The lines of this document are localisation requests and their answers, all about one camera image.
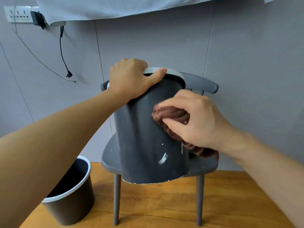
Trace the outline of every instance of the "white-rimmed trash can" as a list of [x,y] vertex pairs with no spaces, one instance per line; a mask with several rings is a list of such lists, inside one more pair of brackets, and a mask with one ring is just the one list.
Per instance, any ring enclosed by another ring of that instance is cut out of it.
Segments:
[[92,209],[94,193],[90,177],[91,164],[78,156],[60,182],[42,201],[58,223],[73,225]]

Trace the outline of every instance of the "white sheet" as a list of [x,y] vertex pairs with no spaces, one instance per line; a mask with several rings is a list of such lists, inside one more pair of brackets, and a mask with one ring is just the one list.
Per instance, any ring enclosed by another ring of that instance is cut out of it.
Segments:
[[210,0],[36,0],[47,23],[119,18]]

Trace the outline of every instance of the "person's right hand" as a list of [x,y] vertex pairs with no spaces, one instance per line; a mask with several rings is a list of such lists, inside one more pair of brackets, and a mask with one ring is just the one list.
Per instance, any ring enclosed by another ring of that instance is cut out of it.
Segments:
[[159,106],[174,106],[190,114],[187,125],[172,119],[163,119],[163,122],[184,141],[193,145],[226,153],[242,134],[225,119],[208,97],[191,91],[180,90]]

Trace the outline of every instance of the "gray wall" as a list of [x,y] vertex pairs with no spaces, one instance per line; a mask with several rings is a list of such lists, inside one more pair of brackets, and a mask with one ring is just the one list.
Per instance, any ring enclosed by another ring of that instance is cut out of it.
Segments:
[[[18,4],[36,5],[35,0]],[[0,8],[0,136],[96,95],[111,65],[137,57],[149,66],[217,82],[219,92],[208,96],[236,127],[304,163],[303,5],[304,0],[216,0],[119,19],[68,22],[63,55],[76,84],[37,62]],[[66,75],[58,28],[19,24],[18,32],[46,65]],[[114,132],[111,118],[82,154],[100,161]],[[241,170],[224,155],[219,169]]]

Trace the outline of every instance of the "chair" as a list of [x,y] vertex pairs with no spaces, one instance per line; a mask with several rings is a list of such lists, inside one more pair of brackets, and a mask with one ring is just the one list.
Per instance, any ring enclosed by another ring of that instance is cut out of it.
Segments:
[[[203,194],[205,174],[216,170],[218,161],[215,157],[202,159],[198,156],[189,159],[190,171],[184,177],[196,176],[196,223],[202,225]],[[113,225],[118,225],[121,187],[121,164],[116,134],[110,138],[101,156],[103,168],[114,174],[114,214]]]

